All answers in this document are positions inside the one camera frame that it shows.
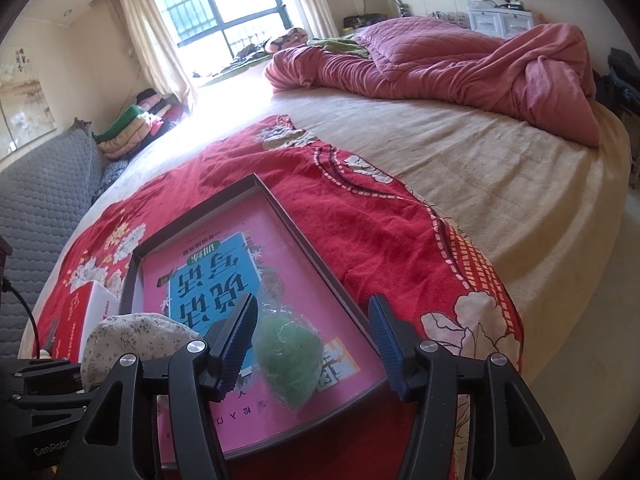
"floor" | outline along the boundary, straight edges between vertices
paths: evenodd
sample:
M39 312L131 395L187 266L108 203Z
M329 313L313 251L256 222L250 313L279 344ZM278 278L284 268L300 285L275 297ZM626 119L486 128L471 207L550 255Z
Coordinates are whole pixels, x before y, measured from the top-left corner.
M531 385L577 480L597 480L640 414L640 191L587 310Z

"white drawer unit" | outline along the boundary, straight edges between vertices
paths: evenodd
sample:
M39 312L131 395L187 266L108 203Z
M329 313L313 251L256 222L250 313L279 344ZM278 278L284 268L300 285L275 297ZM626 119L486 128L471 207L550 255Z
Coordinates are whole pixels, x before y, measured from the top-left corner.
M469 7L471 29L490 36L512 38L537 25L531 12L511 9Z

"gray quilted cover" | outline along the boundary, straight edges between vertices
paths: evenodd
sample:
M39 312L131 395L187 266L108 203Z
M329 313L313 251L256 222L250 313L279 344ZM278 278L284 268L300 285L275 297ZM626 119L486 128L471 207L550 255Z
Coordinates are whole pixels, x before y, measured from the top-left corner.
M82 130L48 140L0 172L0 233L14 248L5 276L31 308L91 207L101 174L99 150ZM11 294L3 294L0 358L17 355L27 322L23 307Z

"metal screw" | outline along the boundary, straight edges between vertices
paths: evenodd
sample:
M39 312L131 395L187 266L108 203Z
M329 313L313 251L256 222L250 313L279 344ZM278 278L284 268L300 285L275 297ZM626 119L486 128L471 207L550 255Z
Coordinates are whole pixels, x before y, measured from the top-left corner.
M192 354L202 352L206 348L207 344L204 341L191 341L187 345L187 350Z
M122 366L131 366L136 362L137 357L133 354L125 354L120 358L120 364Z
M491 356L491 362L496 366L504 366L509 362L507 356L502 354L493 354Z
M427 352L427 354L433 354L438 351L438 343L435 341L423 341L420 343L420 350Z

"pink book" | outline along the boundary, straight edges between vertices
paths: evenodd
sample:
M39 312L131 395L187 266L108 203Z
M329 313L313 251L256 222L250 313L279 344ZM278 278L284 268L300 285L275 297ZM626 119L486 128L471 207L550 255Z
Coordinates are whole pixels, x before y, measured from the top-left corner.
M324 344L316 391L297 413L283 407L259 373L252 350L236 388L211 411L226 457L272 446L335 415L385 380L369 339L327 285L268 200L253 192L214 210L140 262L146 312L159 312L201 334L225 319L238 294L277 283L280 301L302 315ZM158 420L161 461L175 462L168 413Z

